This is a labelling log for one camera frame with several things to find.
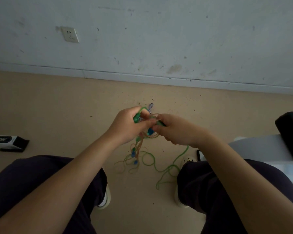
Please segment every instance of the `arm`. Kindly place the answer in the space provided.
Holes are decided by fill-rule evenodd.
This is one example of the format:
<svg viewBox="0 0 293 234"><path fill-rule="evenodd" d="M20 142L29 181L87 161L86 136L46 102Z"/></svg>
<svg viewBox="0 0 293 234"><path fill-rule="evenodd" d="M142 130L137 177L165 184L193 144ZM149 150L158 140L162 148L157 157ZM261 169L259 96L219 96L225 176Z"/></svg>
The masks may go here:
<svg viewBox="0 0 293 234"><path fill-rule="evenodd" d="M153 126L173 144L199 148L226 189L248 233L293 233L293 203L229 145L208 130L169 114Z"/></svg>
<svg viewBox="0 0 293 234"><path fill-rule="evenodd" d="M110 128L69 164L51 176L0 218L0 233L62 233L89 184L119 145L155 124L135 124L141 107L122 110ZM147 110L141 116L147 116Z"/></svg>

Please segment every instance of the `left hand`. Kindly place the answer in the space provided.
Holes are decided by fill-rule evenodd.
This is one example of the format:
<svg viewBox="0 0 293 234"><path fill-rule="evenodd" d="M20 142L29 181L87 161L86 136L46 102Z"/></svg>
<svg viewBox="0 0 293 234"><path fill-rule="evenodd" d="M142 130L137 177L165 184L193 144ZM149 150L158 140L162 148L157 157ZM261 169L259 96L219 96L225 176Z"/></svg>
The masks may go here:
<svg viewBox="0 0 293 234"><path fill-rule="evenodd" d="M133 117L140 109L141 106L121 110L105 135L112 138L119 146L128 143L142 131L154 126L156 124L156 119L149 119L150 113L146 109L141 111L141 117L144 118L145 121L139 123L133 121Z"/></svg>

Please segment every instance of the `shoe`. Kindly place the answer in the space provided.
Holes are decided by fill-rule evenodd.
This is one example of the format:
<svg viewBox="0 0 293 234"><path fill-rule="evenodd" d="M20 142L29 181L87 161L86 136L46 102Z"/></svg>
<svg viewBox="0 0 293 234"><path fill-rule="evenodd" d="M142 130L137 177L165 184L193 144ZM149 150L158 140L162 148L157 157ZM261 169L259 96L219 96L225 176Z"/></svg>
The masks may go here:
<svg viewBox="0 0 293 234"><path fill-rule="evenodd" d="M180 169L182 169L182 167L187 163L187 162L197 162L197 159L195 157L191 157L188 155L185 155L182 158L181 164L180 164ZM176 186L176 190L175 190L175 202L176 204L181 207L181 208L188 208L189 206L184 205L183 203L180 202L179 197L178 197L178 185Z"/></svg>
<svg viewBox="0 0 293 234"><path fill-rule="evenodd" d="M111 192L110 192L110 188L108 187L108 184L107 184L103 201L96 208L97 209L105 209L110 204L110 201L111 201Z"/></svg>

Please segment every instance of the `leg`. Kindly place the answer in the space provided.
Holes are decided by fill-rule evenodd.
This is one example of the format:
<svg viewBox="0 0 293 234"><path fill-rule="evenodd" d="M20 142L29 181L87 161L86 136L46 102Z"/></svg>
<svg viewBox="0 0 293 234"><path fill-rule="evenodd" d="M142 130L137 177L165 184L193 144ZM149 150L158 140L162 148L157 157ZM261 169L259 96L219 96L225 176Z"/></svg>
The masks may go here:
<svg viewBox="0 0 293 234"><path fill-rule="evenodd" d="M293 202L293 184L284 173L262 162L246 161ZM185 164L177 182L180 201L207 215L202 233L246 233L227 192L207 161Z"/></svg>
<svg viewBox="0 0 293 234"><path fill-rule="evenodd" d="M0 217L36 189L72 158L34 156L17 159L0 173ZM94 206L104 198L106 175L101 169L89 185L63 233L95 233L90 223Z"/></svg>

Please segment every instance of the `right hand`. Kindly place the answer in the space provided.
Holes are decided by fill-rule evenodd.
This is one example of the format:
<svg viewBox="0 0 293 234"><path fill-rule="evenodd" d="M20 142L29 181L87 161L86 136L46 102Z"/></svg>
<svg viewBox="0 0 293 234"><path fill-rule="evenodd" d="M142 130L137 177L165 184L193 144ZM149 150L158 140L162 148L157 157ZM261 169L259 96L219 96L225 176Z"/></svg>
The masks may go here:
<svg viewBox="0 0 293 234"><path fill-rule="evenodd" d="M152 129L173 144L190 145L193 148L198 148L207 132L206 129L175 115L159 114L156 119L164 122L166 127L155 125Z"/></svg>

